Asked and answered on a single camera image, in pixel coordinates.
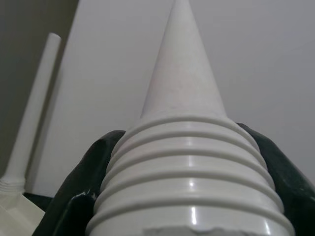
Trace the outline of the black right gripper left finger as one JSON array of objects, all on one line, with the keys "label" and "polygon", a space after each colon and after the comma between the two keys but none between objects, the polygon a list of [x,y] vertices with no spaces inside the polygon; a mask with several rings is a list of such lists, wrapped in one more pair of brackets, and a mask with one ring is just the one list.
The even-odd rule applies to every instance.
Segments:
[{"label": "black right gripper left finger", "polygon": [[111,153],[124,134],[123,130],[111,131],[90,146],[62,183],[33,235],[85,235]]}]

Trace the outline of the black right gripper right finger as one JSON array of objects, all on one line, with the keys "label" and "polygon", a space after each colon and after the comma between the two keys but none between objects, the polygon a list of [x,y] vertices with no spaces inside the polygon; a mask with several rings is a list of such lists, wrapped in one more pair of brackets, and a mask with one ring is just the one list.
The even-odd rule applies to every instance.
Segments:
[{"label": "black right gripper right finger", "polygon": [[243,123],[238,124],[256,141],[297,236],[315,234],[315,186],[278,146]]}]

